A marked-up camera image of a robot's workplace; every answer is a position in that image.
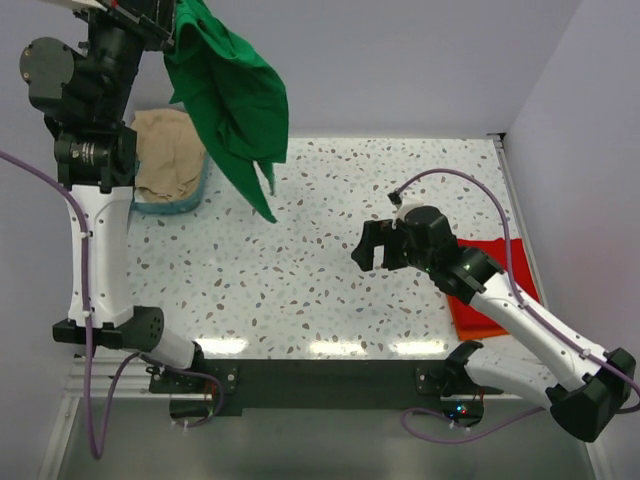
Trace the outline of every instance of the terrazzo surface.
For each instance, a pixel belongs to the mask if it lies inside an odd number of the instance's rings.
[[[459,343],[444,295],[413,269],[363,273],[350,259],[365,220],[390,218],[386,194],[434,167],[462,170],[499,198],[518,237],[490,140],[291,139],[264,221],[220,171],[202,204],[172,217],[133,213],[129,279],[136,305],[160,306],[166,325],[207,357],[444,358]],[[459,238],[502,236],[474,185],[435,175],[413,188],[448,216]],[[489,340],[526,356],[511,337]],[[101,352],[101,356],[113,355]]]

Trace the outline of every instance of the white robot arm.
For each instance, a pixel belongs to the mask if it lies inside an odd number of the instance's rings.
[[[373,268],[376,246],[384,246],[383,268],[414,267],[428,273],[443,293],[493,319],[540,360],[508,358],[480,342],[464,342],[447,358],[443,378],[430,381],[448,383],[449,390],[472,382],[513,393],[549,410],[583,441],[594,441],[629,398],[629,385],[610,370],[633,378],[635,360],[630,354],[623,349],[605,351],[519,287],[518,299],[502,266],[479,249],[459,246],[437,208],[413,202],[399,205],[394,219],[365,222],[352,254],[362,270]],[[574,346],[569,348],[559,335]]]
[[[86,343],[91,317],[93,345],[188,369],[199,346],[166,328],[160,308],[133,305],[126,254],[136,133],[122,120],[143,52],[173,45],[176,1],[43,1],[71,9],[88,24],[83,53],[39,38],[20,58],[29,100],[54,137],[57,180],[85,217],[77,218],[70,205],[73,294],[68,318],[53,327],[54,339]]]

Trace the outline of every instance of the white wall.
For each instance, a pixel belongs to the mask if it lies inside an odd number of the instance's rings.
[[[636,358],[639,22],[637,0],[583,0],[506,141],[551,307]],[[616,478],[637,478],[640,414],[614,419],[602,438]]]
[[[1,10],[0,149],[53,175],[53,142],[29,104],[19,57],[37,37],[71,41],[84,29],[64,10],[34,1],[3,0]],[[71,289],[69,220],[59,196],[0,161],[0,478],[35,478],[71,364],[69,349],[51,338]]]
[[[210,1],[282,75],[294,134],[505,132],[580,0]],[[134,98],[171,88],[148,55]]]

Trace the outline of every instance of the red cloth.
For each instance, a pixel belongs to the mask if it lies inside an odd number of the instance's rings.
[[[470,241],[459,240],[458,243],[465,247],[475,247],[484,250],[491,257],[495,258],[506,269],[507,252],[503,238],[493,241]],[[524,252],[524,245],[521,239],[511,240],[511,250],[513,253],[513,270],[516,282],[525,292],[539,301],[538,292],[533,283],[531,270]],[[485,315],[476,312],[473,308],[464,305],[454,297],[447,297],[449,307],[453,316],[453,323],[458,332],[460,340],[473,340],[478,338],[495,337],[498,335],[508,335],[509,332],[500,327],[493,320]]]

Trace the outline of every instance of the purple cable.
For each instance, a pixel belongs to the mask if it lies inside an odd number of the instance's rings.
[[[436,437],[431,437],[430,435],[426,435],[422,432],[418,432],[417,430],[415,430],[414,428],[410,427],[408,422],[407,422],[407,417],[409,415],[413,415],[414,413],[423,413],[426,415],[432,415],[434,417],[437,418],[441,418],[442,420],[446,420],[446,421],[450,421],[445,415],[443,415],[442,413],[436,412],[435,410],[429,410],[428,408],[409,408],[407,410],[405,410],[404,412],[402,412],[402,418],[400,419],[400,423],[402,423],[402,427],[409,432],[411,435],[413,435],[416,438],[419,438],[420,440],[426,440],[427,442],[431,442],[431,443],[439,443],[440,445],[461,445],[463,443],[470,443],[470,442],[475,442],[476,440],[480,440],[481,438],[486,437],[487,435],[490,435],[494,432],[497,432],[498,430],[503,429],[504,427],[506,427],[507,425],[511,425],[514,422],[517,422],[518,420],[522,420],[523,418],[529,417],[535,413],[539,413],[544,411],[544,408],[542,407],[536,407],[536,408],[532,408],[530,410],[526,410],[524,412],[521,412],[511,418],[509,418],[508,420],[505,420],[504,422],[499,423],[498,425],[495,425],[491,428],[488,428],[487,430],[485,430],[484,432],[480,432],[476,435],[471,435],[469,437],[464,437],[464,438],[457,438],[457,439],[452,439],[452,440],[447,440],[444,438],[436,438]],[[465,428],[462,425],[458,425],[458,424],[453,424],[455,427],[458,428]]]
[[[496,209],[498,210],[498,214],[500,215],[500,219],[502,221],[502,228],[504,230],[504,238],[505,238],[506,250],[507,250],[507,276],[509,278],[509,283],[511,285],[511,290],[513,291],[514,297],[518,300],[518,302],[521,305],[524,306],[524,309],[526,310],[526,312],[529,313],[537,322],[539,322],[549,332],[551,332],[553,335],[555,335],[562,342],[564,342],[566,345],[571,347],[573,350],[575,350],[579,354],[583,354],[583,349],[580,347],[580,345],[578,345],[576,342],[574,342],[571,338],[567,337],[564,333],[562,333],[560,330],[558,330],[555,326],[550,324],[542,315],[540,315],[538,312],[536,312],[533,309],[533,307],[528,305],[528,303],[525,301],[524,297],[521,295],[520,290],[518,288],[518,284],[516,283],[516,279],[515,279],[515,276],[514,276],[514,273],[513,273],[513,255],[512,255],[512,252],[511,252],[511,235],[509,233],[509,224],[508,224],[507,214],[505,213],[504,209],[502,208],[502,205],[500,205],[500,201],[498,200],[498,198],[493,194],[493,192],[491,192],[491,190],[489,190],[487,188],[486,185],[484,185],[482,182],[476,180],[471,175],[468,175],[466,173],[460,172],[458,170],[453,170],[453,169],[450,169],[450,168],[434,168],[434,169],[431,169],[431,170],[426,170],[426,171],[424,171],[422,173],[419,173],[419,174],[415,175],[414,177],[410,178],[402,186],[397,188],[395,190],[395,193],[400,195],[402,192],[404,192],[414,182],[420,180],[423,177],[426,177],[428,175],[433,175],[433,174],[436,174],[436,173],[446,173],[446,174],[449,174],[449,175],[455,175],[457,177],[464,178],[465,180],[467,180],[467,181],[473,183],[474,185],[476,185],[484,193],[487,194],[487,196],[491,199],[491,201],[495,205]],[[623,380],[624,382],[628,383],[631,386],[631,388],[633,388],[633,390],[636,392],[636,394],[640,397],[640,385],[638,385],[638,383],[635,382],[632,378],[628,377],[627,375],[625,375],[624,373],[622,373],[621,371],[619,371],[615,367],[609,365],[608,363],[600,360],[599,358],[597,358],[596,356],[594,356],[591,353],[589,353],[589,354],[587,354],[585,356],[586,356],[586,358],[588,358],[592,362],[596,363],[598,366],[606,369],[607,371],[611,372],[616,377],[618,377],[621,380]],[[468,437],[467,439],[462,439],[462,440],[440,440],[440,439],[437,439],[437,438],[429,437],[429,436],[427,436],[425,434],[421,434],[421,433],[416,432],[415,430],[411,429],[411,427],[409,427],[407,425],[406,417],[410,413],[413,413],[414,411],[418,411],[418,410],[420,410],[420,409],[409,409],[402,416],[402,426],[409,433],[411,433],[412,435],[414,435],[414,436],[416,436],[418,438],[421,438],[422,440],[427,440],[427,441],[430,441],[430,442],[456,444],[456,443],[467,443],[467,442],[482,438],[482,437],[488,435],[489,433],[493,433],[493,432],[495,432],[497,430],[500,430],[501,428],[506,427],[507,425],[515,422],[516,420],[520,420],[521,418],[525,418],[526,416],[529,416],[529,415],[532,415],[534,413],[537,413],[537,412],[541,411],[542,409],[535,408],[535,409],[532,409],[532,410],[528,410],[528,411],[523,412],[523,413],[521,413],[521,414],[519,414],[519,415],[517,415],[517,416],[515,416],[515,417],[513,417],[513,418],[511,418],[509,420],[506,420],[505,422],[502,422],[499,425],[496,425],[495,427],[489,429],[487,432],[483,432],[483,433],[478,434],[478,435],[476,435],[474,437]],[[621,408],[620,410],[618,410],[617,413],[619,413],[619,414],[634,413],[634,412],[637,412],[639,410],[640,410],[640,401],[636,405],[634,405],[633,407]],[[432,414],[432,413],[435,413],[435,412],[424,410],[423,413],[431,413]]]
[[[209,423],[213,419],[213,417],[215,417],[216,415],[218,415],[218,413],[220,413],[220,410],[222,410],[222,406],[224,405],[224,387],[222,386],[222,383],[220,383],[220,380],[218,380],[213,375],[207,375],[206,373],[200,373],[200,372],[190,372],[188,370],[181,370],[179,368],[174,368],[169,365],[164,365],[164,368],[166,370],[169,370],[170,372],[179,373],[180,375],[186,375],[187,377],[204,378],[205,380],[209,380],[210,382],[215,383],[216,387],[218,387],[218,403],[216,404],[216,408],[213,410],[213,413],[196,422],[183,423],[183,426],[185,426],[186,428],[199,427],[201,425],[204,425],[205,423]]]

